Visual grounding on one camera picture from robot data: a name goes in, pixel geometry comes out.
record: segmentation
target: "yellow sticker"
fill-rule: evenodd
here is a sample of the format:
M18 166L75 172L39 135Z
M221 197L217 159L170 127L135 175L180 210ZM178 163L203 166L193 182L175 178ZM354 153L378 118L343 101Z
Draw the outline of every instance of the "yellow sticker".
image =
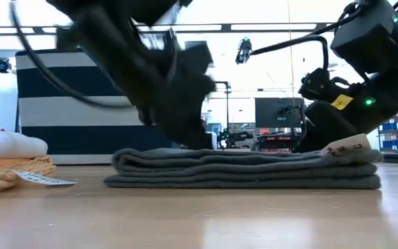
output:
M346 106L348 106L351 100L353 100L353 98L341 94L331 105L336 107L338 110L343 110Z

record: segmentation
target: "wooden table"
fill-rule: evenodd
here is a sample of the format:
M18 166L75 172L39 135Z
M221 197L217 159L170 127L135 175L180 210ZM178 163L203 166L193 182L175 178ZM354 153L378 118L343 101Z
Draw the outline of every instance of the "wooden table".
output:
M398 165L368 190L110 189L110 167L60 167L73 187L0 193L0 249L398 249Z

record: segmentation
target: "stack of folded towels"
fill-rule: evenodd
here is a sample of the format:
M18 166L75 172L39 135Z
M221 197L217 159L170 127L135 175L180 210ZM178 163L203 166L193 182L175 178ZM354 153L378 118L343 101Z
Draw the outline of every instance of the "stack of folded towels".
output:
M378 189L382 159L361 134L303 154L123 149L109 187Z
M47 144L43 140L0 131L0 191L21 182L15 172L45 176L55 170L56 166L47 156Z

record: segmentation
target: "striped panel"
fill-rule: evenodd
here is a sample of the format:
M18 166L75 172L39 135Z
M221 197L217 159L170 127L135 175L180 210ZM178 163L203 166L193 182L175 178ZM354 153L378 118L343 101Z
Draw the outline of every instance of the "striped panel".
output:
M84 95L103 102L128 101L85 53L37 53L59 79ZM16 60L21 132L46 141L56 164L109 164L118 149L172 147L161 131L141 124L135 108L89 107L51 86L24 52Z

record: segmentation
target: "yellow towel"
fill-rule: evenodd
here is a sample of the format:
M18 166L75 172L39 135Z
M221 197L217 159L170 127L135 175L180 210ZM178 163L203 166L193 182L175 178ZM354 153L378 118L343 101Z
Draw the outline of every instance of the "yellow towel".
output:
M14 170L45 176L56 171L56 166L48 156L32 159L0 159L0 191L21 182L21 179L13 172Z

